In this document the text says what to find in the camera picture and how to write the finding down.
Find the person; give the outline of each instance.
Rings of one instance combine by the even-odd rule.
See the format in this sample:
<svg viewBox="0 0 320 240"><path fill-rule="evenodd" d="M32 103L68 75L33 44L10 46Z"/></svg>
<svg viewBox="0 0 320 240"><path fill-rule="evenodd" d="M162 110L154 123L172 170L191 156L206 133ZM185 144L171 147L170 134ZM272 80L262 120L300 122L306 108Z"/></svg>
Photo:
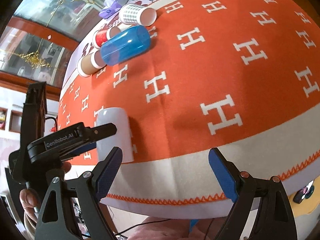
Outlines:
<svg viewBox="0 0 320 240"><path fill-rule="evenodd" d="M70 171L71 164L63 163L62 169ZM24 224L28 235L34 239L37 217L34 207L37 206L36 196L29 190L20 192L20 201L25 211ZM165 220L164 218L147 217L143 223ZM190 230L190 220L172 219L159 223L138 226L128 240L213 240L222 227L225 218L202 219Z"/></svg>

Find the table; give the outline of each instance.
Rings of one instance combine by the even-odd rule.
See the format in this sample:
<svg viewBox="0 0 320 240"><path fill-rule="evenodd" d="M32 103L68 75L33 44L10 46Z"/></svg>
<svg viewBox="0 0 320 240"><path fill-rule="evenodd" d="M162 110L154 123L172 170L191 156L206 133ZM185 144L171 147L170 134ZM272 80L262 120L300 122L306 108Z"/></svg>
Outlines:
<svg viewBox="0 0 320 240"><path fill-rule="evenodd" d="M80 77L93 33L120 24L102 20L73 53L60 97L59 129L94 126L108 107L128 113L134 162L102 202L162 218L226 216L232 202L209 166L212 147L254 177L278 175L288 195L320 175L320 29L298 5L134 2L157 10L151 49ZM72 160L81 172L96 163L95 151Z"/></svg>

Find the human hand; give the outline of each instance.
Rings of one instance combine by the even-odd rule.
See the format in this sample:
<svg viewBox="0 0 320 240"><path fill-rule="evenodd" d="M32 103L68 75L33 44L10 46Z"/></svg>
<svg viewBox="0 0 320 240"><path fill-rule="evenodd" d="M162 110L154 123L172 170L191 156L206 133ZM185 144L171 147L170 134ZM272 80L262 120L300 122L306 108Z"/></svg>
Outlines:
<svg viewBox="0 0 320 240"><path fill-rule="evenodd" d="M71 163L64 162L61 168L67 173L71 169ZM27 216L34 222L37 222L37 217L33 208L38 206L38 200L34 193L29 189L23 189L20 191L20 202Z"/></svg>

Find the wire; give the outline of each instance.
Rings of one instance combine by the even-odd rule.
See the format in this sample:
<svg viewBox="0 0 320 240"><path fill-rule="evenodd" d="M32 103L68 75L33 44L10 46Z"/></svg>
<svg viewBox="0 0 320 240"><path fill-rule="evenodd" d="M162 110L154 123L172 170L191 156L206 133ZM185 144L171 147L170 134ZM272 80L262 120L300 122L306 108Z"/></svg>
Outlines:
<svg viewBox="0 0 320 240"><path fill-rule="evenodd" d="M82 234L82 233L81 233ZM85 234L82 234L83 236L85 236L85 237L87 237L87 238L90 238L90 236L87 236L87 235L85 235Z"/></svg>
<svg viewBox="0 0 320 240"><path fill-rule="evenodd" d="M205 233L205 235L204 235L204 239L203 239L203 240L205 240L205 239L207 238L207 235L209 234L210 226L211 226L211 224L212 224L213 221L214 221L214 218L211 220L211 222L210 222L210 224L209 224L209 226L208 226L208 229L207 229L207 231L206 231L206 233Z"/></svg>
<svg viewBox="0 0 320 240"><path fill-rule="evenodd" d="M116 236L120 236L121 234L125 233L126 231L129 231L130 229L138 227L138 226L143 226L143 225L152 224L152 223L160 223L160 222L165 222L165 221L169 221L169 220L171 220L171 218L165 219L165 220L160 220L160 221L151 221L151 222L141 223L141 224L135 225L133 227L130 227L130 228L128 228L128 229L126 229L126 230L124 230L124 231L122 231L120 233L117 233Z"/></svg>
<svg viewBox="0 0 320 240"><path fill-rule="evenodd" d="M54 124L55 124L55 127L56 127L56 131L58 130L58 122L57 122L57 119L55 119L54 117L52 116L48 116L45 118L45 120L48 120L48 119L53 119L54 120Z"/></svg>
<svg viewBox="0 0 320 240"><path fill-rule="evenodd" d="M121 234L117 234L116 236L121 236L121 237L124 238L124 239L128 239L126 236L121 235Z"/></svg>

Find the blue plastic cup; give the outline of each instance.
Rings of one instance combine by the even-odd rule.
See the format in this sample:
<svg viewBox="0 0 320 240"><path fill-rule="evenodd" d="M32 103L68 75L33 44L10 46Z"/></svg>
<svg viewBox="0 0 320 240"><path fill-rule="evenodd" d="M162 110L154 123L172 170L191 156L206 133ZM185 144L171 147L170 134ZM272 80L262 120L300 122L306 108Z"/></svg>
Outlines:
<svg viewBox="0 0 320 240"><path fill-rule="evenodd" d="M108 66L114 66L145 52L150 44L148 30L136 25L105 42L101 47L101 57Z"/></svg>

